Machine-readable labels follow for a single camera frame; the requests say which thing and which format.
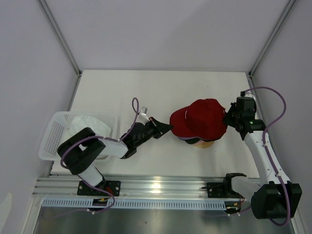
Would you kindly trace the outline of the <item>dark green cap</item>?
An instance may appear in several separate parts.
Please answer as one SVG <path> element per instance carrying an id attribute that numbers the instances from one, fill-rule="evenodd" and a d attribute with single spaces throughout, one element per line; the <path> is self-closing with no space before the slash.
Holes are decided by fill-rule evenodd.
<path id="1" fill-rule="evenodd" d="M 196 143 L 198 143 L 199 141 L 200 141 L 199 138 L 191 138 L 191 139 L 186 139 L 186 140 L 185 140 L 186 143 L 191 144 L 191 145 L 196 144 Z"/>

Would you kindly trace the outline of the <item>lilac cap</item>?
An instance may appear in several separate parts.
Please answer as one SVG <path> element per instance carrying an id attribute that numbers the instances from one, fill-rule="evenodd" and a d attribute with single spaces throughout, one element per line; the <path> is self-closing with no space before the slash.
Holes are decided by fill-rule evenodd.
<path id="1" fill-rule="evenodd" d="M 187 141 L 187 140 L 190 140 L 189 137 L 178 137 L 180 140 L 183 140 L 183 141 Z"/>

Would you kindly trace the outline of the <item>red cap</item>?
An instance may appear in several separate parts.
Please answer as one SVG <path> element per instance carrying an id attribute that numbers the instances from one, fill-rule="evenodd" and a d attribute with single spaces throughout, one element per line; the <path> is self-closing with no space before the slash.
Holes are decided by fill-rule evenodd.
<path id="1" fill-rule="evenodd" d="M 198 99 L 171 114 L 172 133 L 180 138 L 218 140 L 227 131 L 225 114 L 225 108 L 216 99 Z"/>

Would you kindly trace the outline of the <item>white cap black logo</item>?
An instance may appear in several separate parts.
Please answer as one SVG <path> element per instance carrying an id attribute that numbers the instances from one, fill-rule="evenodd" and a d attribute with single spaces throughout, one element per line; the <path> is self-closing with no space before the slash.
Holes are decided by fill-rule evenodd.
<path id="1" fill-rule="evenodd" d="M 91 128 L 97 136 L 109 137 L 112 129 L 104 122 L 92 116 L 76 116 L 69 125 L 70 135 L 75 135 L 84 128 Z"/>

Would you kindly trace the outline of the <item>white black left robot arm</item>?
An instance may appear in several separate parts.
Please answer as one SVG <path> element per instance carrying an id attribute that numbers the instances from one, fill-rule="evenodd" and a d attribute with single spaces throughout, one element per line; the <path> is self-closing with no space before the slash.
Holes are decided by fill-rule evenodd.
<path id="1" fill-rule="evenodd" d="M 143 143 L 151 138 L 158 139 L 172 129 L 173 125 L 150 117 L 145 124 L 134 122 L 121 139 L 115 140 L 97 136 L 90 127 L 86 127 L 63 142 L 57 153 L 61 167 L 82 179 L 94 195 L 100 195 L 105 191 L 106 184 L 104 177 L 94 166 L 94 161 L 100 154 L 128 159 Z"/>

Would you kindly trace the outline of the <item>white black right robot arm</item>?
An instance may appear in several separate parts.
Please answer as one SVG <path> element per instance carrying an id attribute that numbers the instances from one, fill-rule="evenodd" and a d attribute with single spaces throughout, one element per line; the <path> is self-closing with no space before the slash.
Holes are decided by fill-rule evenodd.
<path id="1" fill-rule="evenodd" d="M 302 196 L 298 183 L 292 183 L 281 168 L 269 141 L 266 126 L 255 118 L 253 97 L 238 97 L 224 118 L 224 123 L 240 134 L 251 152 L 260 176 L 260 185 L 254 184 L 243 173 L 226 174 L 222 191 L 228 197 L 241 195 L 251 203 L 257 219 L 285 219 L 294 217 Z"/>

